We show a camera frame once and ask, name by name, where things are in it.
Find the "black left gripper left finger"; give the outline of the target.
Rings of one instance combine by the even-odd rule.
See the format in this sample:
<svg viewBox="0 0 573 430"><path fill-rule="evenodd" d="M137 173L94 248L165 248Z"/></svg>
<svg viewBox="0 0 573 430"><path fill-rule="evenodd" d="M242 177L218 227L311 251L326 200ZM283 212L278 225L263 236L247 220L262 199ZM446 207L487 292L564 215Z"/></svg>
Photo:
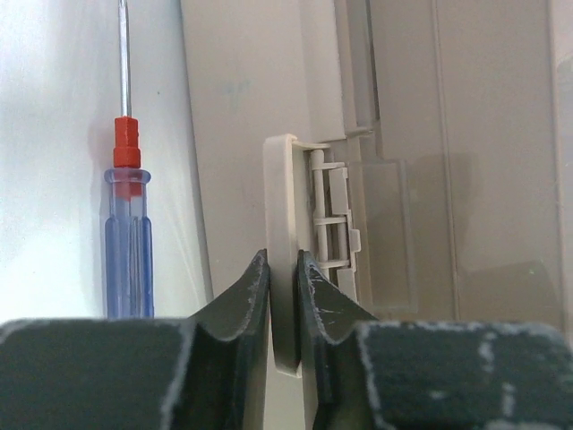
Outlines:
<svg viewBox="0 0 573 430"><path fill-rule="evenodd" d="M22 319L1 328L4 429L260 429L269 266L187 318Z"/></svg>

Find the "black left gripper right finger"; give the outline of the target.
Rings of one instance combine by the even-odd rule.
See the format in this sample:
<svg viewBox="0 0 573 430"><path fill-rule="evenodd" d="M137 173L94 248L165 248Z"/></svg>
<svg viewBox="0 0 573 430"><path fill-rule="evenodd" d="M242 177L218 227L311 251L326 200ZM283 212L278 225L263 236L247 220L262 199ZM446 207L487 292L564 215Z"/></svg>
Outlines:
<svg viewBox="0 0 573 430"><path fill-rule="evenodd" d="M569 429L572 353L530 322L380 321L298 255L309 429Z"/></svg>

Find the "translucent brown plastic toolbox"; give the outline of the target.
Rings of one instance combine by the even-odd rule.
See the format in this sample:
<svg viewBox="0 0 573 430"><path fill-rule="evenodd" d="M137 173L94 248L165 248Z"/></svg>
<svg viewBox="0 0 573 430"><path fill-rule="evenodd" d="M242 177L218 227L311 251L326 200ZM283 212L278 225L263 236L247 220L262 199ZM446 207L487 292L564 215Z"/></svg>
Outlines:
<svg viewBox="0 0 573 430"><path fill-rule="evenodd" d="M298 255L380 321L572 340L569 1L184 1L216 298L269 266L263 426L304 419Z"/></svg>

